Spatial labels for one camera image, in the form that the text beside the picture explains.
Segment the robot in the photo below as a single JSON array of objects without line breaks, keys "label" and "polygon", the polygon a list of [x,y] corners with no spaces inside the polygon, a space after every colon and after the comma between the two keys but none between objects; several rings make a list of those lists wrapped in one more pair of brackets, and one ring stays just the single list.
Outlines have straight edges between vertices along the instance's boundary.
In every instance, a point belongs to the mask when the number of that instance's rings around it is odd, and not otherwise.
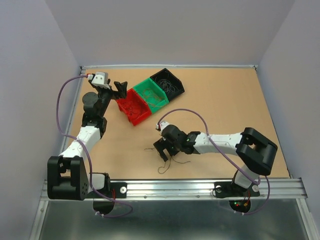
[{"label": "robot", "polygon": [[[107,128],[105,112],[111,100],[124,99],[127,96],[127,82],[114,82],[117,91],[110,86],[110,79],[105,72],[96,72],[87,75],[95,92],[86,93],[83,98],[83,117],[79,134],[71,145],[59,156],[52,156],[47,162],[47,194],[50,199],[61,200],[84,200],[85,198],[97,198],[92,194],[89,184],[84,160],[86,159],[85,149],[90,152],[92,147],[104,136]],[[179,152],[185,154],[206,154],[222,153],[239,156],[244,162],[243,167],[238,169],[231,181],[216,182],[212,189],[212,195],[216,198],[227,197],[251,197],[259,196],[260,193],[255,187],[259,182],[259,176],[268,176],[271,173],[278,146],[251,127],[246,127],[243,132],[234,134],[209,134],[200,131],[185,133],[177,126],[166,121],[158,122],[156,130],[160,132],[161,138],[153,145],[160,157],[166,162],[168,157],[175,156]],[[70,171],[70,176],[62,175]],[[117,193],[117,198],[125,198],[122,191],[126,183],[112,182],[107,173],[92,173],[92,186],[99,193],[108,197]],[[102,204],[97,201],[93,208],[101,213],[109,213],[113,206],[104,201]],[[246,213],[250,210],[249,201],[237,201],[230,206],[234,211]]]}]

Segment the gray wall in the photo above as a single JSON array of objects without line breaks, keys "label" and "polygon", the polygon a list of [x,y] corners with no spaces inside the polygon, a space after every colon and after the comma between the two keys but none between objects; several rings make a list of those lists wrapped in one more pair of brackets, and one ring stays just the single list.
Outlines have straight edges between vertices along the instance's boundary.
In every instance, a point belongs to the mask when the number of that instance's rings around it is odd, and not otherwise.
[{"label": "gray wall", "polygon": [[[1,0],[0,33],[0,239],[29,239],[47,160],[62,140],[56,97],[79,68],[44,0]],[[63,128],[73,93],[61,100]]]},{"label": "gray wall", "polygon": [[258,67],[276,132],[320,228],[320,1],[297,0]]},{"label": "gray wall", "polygon": [[46,0],[80,65],[258,64],[294,0]]}]

